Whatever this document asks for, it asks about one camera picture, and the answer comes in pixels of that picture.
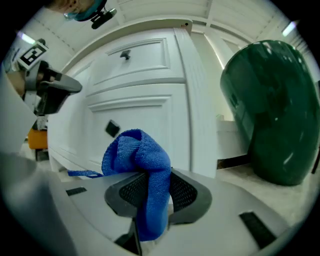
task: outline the orange object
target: orange object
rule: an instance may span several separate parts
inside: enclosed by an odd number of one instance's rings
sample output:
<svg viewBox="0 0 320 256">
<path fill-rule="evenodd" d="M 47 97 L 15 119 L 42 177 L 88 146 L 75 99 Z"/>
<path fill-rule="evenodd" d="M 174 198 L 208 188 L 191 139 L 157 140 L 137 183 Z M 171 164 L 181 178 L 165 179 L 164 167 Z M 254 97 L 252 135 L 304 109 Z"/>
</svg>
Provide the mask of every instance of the orange object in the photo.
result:
<svg viewBox="0 0 320 256">
<path fill-rule="evenodd" d="M 32 150 L 44 150 L 48 148 L 46 130 L 31 129 L 28 133 L 28 144 Z"/>
</svg>

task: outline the drawer knob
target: drawer knob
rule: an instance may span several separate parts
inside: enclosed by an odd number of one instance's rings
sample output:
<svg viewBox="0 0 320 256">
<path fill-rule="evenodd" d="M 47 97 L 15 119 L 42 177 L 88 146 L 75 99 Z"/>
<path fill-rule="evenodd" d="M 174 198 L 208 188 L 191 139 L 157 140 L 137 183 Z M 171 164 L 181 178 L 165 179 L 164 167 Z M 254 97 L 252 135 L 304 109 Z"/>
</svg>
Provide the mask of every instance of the drawer knob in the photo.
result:
<svg viewBox="0 0 320 256">
<path fill-rule="evenodd" d="M 113 120 L 110 120 L 105 128 L 107 134 L 111 137 L 116 137 L 117 133 L 120 131 L 120 126 Z"/>
<path fill-rule="evenodd" d="M 125 57 L 125 60 L 126 60 L 126 61 L 129 60 L 129 59 L 130 59 L 130 56 L 129 56 L 130 52 L 131 52 L 131 50 L 124 50 L 124 51 L 121 53 L 120 58 Z"/>
</svg>

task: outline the drawer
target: drawer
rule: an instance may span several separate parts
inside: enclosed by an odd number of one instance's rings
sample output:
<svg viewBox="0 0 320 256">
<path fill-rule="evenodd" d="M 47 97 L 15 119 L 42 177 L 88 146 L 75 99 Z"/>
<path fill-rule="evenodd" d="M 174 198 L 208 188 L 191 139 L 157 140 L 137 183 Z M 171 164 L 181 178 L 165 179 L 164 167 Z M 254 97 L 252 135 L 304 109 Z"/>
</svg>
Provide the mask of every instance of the drawer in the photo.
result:
<svg viewBox="0 0 320 256">
<path fill-rule="evenodd" d="M 179 48 L 171 28 L 128 35 L 101 48 L 92 63 L 88 96 L 136 85 L 185 83 Z M 124 51 L 130 51 L 129 59 L 121 57 Z"/>
<path fill-rule="evenodd" d="M 94 168 L 114 138 L 105 130 L 110 120 L 120 131 L 141 129 L 169 155 L 171 166 L 190 169 L 190 129 L 185 84 L 148 84 L 115 89 L 85 99 L 89 162 Z"/>
</svg>

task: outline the cabinet panel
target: cabinet panel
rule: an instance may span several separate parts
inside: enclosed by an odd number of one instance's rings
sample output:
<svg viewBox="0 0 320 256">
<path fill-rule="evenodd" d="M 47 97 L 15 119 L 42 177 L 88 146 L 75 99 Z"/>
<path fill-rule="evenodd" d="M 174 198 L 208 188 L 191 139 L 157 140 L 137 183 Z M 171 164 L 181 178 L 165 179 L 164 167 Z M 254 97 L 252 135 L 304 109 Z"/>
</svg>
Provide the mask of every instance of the cabinet panel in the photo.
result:
<svg viewBox="0 0 320 256">
<path fill-rule="evenodd" d="M 101 48 L 92 63 L 88 96 L 122 87 L 185 82 L 178 45 L 170 28 L 128 35 Z M 121 57 L 124 51 L 130 51 L 129 59 Z"/>
<path fill-rule="evenodd" d="M 110 120 L 120 133 L 142 129 L 168 153 L 171 165 L 190 169 L 190 131 L 185 84 L 148 84 L 120 88 L 86 98 L 88 157 L 92 167 L 100 165 L 114 140 L 106 131 Z"/>
</svg>

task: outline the towel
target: towel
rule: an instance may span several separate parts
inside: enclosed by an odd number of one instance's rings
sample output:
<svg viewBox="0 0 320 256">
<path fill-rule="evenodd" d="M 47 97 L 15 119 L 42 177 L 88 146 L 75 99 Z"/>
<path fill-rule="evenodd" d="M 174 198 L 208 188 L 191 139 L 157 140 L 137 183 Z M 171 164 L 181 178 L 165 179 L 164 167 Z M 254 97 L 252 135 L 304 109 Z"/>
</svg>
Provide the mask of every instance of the towel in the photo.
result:
<svg viewBox="0 0 320 256">
<path fill-rule="evenodd" d="M 109 145 L 101 168 L 103 175 L 95 171 L 68 171 L 68 174 L 96 178 L 139 169 L 147 171 L 148 196 L 137 212 L 138 234 L 142 242 L 160 237 L 168 223 L 171 164 L 167 153 L 142 130 L 127 130 Z"/>
</svg>

